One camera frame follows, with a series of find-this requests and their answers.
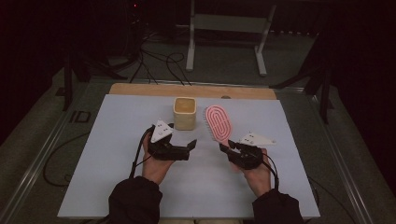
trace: hand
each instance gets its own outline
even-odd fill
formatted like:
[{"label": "hand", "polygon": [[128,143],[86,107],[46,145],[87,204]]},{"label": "hand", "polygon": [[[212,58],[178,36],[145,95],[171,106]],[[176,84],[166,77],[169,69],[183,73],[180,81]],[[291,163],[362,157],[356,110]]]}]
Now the hand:
[{"label": "hand", "polygon": [[[267,155],[267,149],[262,148],[262,154]],[[270,165],[268,157],[262,155],[263,161]],[[244,173],[245,179],[254,194],[257,197],[262,196],[264,193],[270,191],[271,189],[271,171],[261,164],[259,167],[252,170],[244,170],[240,168],[242,173]]]},{"label": "hand", "polygon": [[143,149],[145,149],[145,155],[143,160],[147,159],[143,162],[143,171],[142,176],[148,180],[153,181],[154,183],[160,185],[163,182],[163,179],[166,176],[171,165],[174,161],[159,161],[154,159],[154,157],[149,158],[151,155],[149,154],[149,135],[148,133],[143,140]]}]

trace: beige cup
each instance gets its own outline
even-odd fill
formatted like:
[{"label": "beige cup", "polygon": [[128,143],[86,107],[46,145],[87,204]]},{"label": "beige cup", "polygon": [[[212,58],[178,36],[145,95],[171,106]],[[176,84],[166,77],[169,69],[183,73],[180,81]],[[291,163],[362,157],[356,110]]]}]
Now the beige cup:
[{"label": "beige cup", "polygon": [[193,130],[197,104],[194,98],[177,97],[174,103],[175,129],[181,131]]}]

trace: white table surface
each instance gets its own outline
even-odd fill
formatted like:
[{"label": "white table surface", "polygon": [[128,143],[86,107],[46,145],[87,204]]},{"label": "white table surface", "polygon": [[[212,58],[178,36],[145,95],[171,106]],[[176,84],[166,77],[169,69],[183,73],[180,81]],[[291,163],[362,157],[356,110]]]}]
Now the white table surface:
[{"label": "white table surface", "polygon": [[[105,217],[108,196],[127,178],[143,132],[158,119],[173,122],[175,97],[107,95],[81,154],[58,217]],[[193,131],[175,131],[171,144],[186,146],[198,139],[188,161],[177,161],[160,185],[162,218],[250,218],[253,192],[242,173],[230,168],[219,144],[205,125],[204,110],[221,105],[233,125],[231,140],[248,132],[276,140],[267,146],[276,163],[279,191],[300,203],[304,218],[319,217],[304,166],[278,100],[196,98],[197,123]],[[138,166],[135,175],[141,174]]]}]

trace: wire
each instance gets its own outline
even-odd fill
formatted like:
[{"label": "wire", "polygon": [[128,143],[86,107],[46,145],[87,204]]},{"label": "wire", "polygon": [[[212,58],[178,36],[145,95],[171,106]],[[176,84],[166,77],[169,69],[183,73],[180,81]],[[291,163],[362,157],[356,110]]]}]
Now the wire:
[{"label": "wire", "polygon": [[143,66],[146,68],[146,71],[147,71],[146,75],[148,76],[148,83],[150,83],[151,80],[154,80],[154,82],[158,85],[157,80],[156,80],[155,77],[150,73],[149,67],[148,67],[147,65],[145,65],[144,63],[143,63]]},{"label": "wire", "polygon": [[129,83],[132,83],[132,81],[134,80],[134,78],[136,77],[137,73],[139,72],[140,68],[142,67],[143,61],[140,60],[140,64],[137,67],[136,71],[134,71],[134,74],[131,77],[131,80],[129,80]]},{"label": "wire", "polygon": [[[318,190],[317,190],[317,188],[315,188],[315,186],[312,184],[312,182],[311,182],[311,180],[308,178],[308,182],[309,182],[309,185],[311,186],[311,189],[315,192],[315,202],[317,203],[317,207],[319,207],[319,204],[320,204],[320,198],[319,198],[319,194],[318,194]],[[305,222],[304,222],[304,224],[306,224],[306,223],[308,223],[308,222],[310,222],[312,220],[312,218],[309,218],[308,220],[306,220]]]},{"label": "wire", "polygon": [[354,224],[357,224],[355,219],[353,218],[353,216],[349,213],[349,211],[347,210],[347,208],[337,199],[337,197],[335,197],[334,194],[332,194],[328,189],[326,189],[325,187],[323,187],[321,184],[319,184],[318,181],[316,181],[314,178],[312,178],[311,176],[308,176],[308,180],[311,180],[312,182],[314,182],[316,185],[320,186],[324,191],[326,191],[345,211],[346,214],[350,217],[350,219],[352,220],[352,222]]},{"label": "wire", "polygon": [[[107,216],[105,216],[103,218],[97,219],[96,220],[96,224],[103,223],[103,222],[107,221],[108,219],[110,219],[110,215],[107,215]],[[94,221],[94,219],[82,220],[79,224],[87,224],[87,223],[90,223],[92,221]]]},{"label": "wire", "polygon": [[[253,153],[249,152],[248,150],[246,150],[245,152],[246,152],[248,155],[252,156],[252,157],[258,158],[256,155],[254,155]],[[274,180],[275,180],[275,189],[279,189],[279,176],[278,176],[278,174],[277,174],[276,165],[275,165],[274,161],[271,159],[271,157],[269,157],[268,155],[266,155],[266,154],[264,154],[264,153],[262,153],[262,155],[264,155],[265,157],[267,157],[267,158],[271,161],[271,163],[274,165],[274,169],[275,169],[275,170],[271,167],[271,165],[269,165],[267,162],[265,162],[265,161],[261,158],[262,164],[263,164],[265,167],[267,167],[267,168],[270,170],[270,172],[273,174],[273,176],[274,176]]]},{"label": "wire", "polygon": [[[184,86],[184,82],[172,71],[172,69],[169,66],[169,63],[175,63],[177,65],[179,71],[181,72],[182,76],[186,79],[186,81],[189,83],[189,85],[191,85],[191,83],[187,79],[186,75],[184,74],[183,69],[181,69],[180,65],[178,64],[178,63],[180,63],[181,61],[184,60],[184,54],[179,53],[179,52],[174,52],[174,53],[171,53],[169,55],[164,55],[164,54],[161,54],[161,53],[156,53],[156,52],[148,51],[148,50],[145,50],[145,49],[141,49],[141,50],[142,50],[143,53],[146,53],[148,56],[151,56],[152,58],[157,59],[157,60],[159,60],[161,62],[165,62],[166,63],[166,67],[168,68],[168,71],[171,73],[171,75],[173,77],[175,77]],[[172,58],[173,55],[181,55],[181,58],[178,59],[178,60],[175,60],[174,58]]]},{"label": "wire", "polygon": [[69,186],[69,184],[58,184],[58,183],[54,183],[54,182],[50,181],[50,180],[47,178],[47,166],[48,166],[48,164],[49,164],[50,159],[52,158],[52,156],[53,156],[60,148],[64,147],[65,145],[69,144],[70,142],[73,142],[74,140],[79,139],[80,137],[83,137],[83,136],[85,136],[85,135],[87,135],[87,134],[89,134],[89,133],[90,133],[90,132],[88,132],[88,133],[83,133],[83,134],[81,134],[81,135],[79,135],[79,136],[76,136],[76,137],[74,137],[74,138],[72,138],[72,139],[70,139],[70,140],[65,141],[64,143],[60,144],[58,147],[56,147],[55,149],[53,149],[53,151],[49,154],[49,157],[47,158],[46,163],[44,164],[44,167],[43,167],[43,178],[44,178],[44,180],[45,180],[48,184],[50,184],[50,185],[52,185],[52,186],[54,186],[54,187],[67,187],[67,186]]},{"label": "wire", "polygon": [[136,167],[143,162],[142,161],[142,162],[137,163],[137,160],[139,159],[140,150],[143,146],[143,141],[144,141],[146,135],[149,133],[152,133],[154,131],[154,128],[155,128],[155,126],[152,125],[150,128],[145,130],[142,137],[140,138],[139,146],[137,147],[137,151],[136,151],[136,156],[134,157],[134,162],[132,162],[132,170],[131,170],[131,173],[129,174],[129,178],[134,177],[134,172],[136,171]]}]

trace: black sleeve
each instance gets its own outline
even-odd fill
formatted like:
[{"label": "black sleeve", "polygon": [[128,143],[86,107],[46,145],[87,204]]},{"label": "black sleeve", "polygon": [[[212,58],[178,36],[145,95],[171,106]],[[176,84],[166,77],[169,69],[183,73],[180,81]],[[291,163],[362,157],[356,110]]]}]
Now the black sleeve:
[{"label": "black sleeve", "polygon": [[258,224],[304,223],[299,203],[288,194],[271,189],[253,202],[254,222]]},{"label": "black sleeve", "polygon": [[109,223],[158,223],[159,187],[145,177],[137,176],[121,181],[108,198]]}]

